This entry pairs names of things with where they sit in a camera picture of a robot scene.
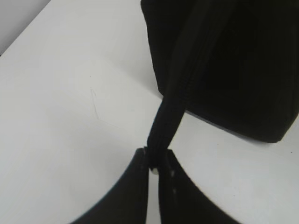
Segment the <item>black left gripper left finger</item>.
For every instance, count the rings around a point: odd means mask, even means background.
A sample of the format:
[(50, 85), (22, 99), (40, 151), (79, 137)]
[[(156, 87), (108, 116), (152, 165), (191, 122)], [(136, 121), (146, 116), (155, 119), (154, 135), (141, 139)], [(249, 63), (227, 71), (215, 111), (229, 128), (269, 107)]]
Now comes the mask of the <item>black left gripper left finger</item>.
[(149, 155), (139, 148), (116, 184), (74, 224), (144, 224), (149, 194)]

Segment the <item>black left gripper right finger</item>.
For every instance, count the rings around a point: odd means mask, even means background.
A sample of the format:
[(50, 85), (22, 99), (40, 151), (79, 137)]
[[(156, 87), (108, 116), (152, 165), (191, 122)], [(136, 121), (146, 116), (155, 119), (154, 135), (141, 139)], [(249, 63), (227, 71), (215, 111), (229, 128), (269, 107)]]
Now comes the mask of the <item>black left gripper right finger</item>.
[(159, 209), (162, 224), (235, 224), (192, 182), (175, 157), (166, 150), (160, 157)]

